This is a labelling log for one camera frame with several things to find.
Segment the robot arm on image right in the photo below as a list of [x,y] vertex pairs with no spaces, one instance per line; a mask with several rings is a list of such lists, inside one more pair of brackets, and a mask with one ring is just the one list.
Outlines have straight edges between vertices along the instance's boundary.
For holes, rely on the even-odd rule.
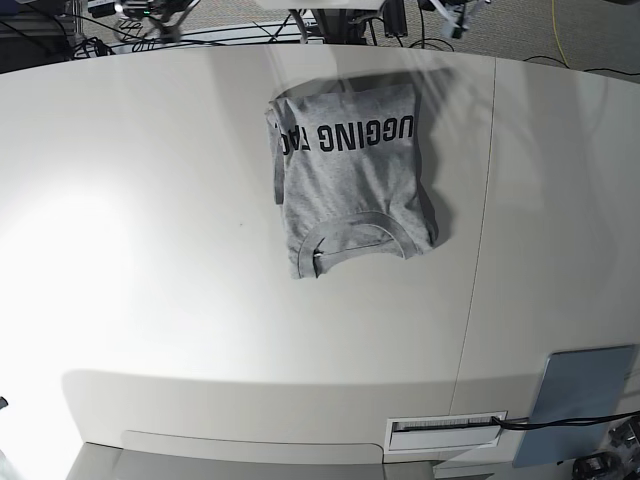
[[492,3],[492,0],[419,0],[418,7],[421,11],[435,12],[442,17],[443,36],[461,39],[469,30],[473,18]]

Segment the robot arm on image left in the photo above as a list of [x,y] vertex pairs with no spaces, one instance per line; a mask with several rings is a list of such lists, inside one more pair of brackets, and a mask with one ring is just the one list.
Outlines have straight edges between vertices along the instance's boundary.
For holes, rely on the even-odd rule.
[[96,0],[88,1],[88,12],[94,19],[117,15],[124,20],[147,20],[162,43],[182,39],[181,26],[200,0]]

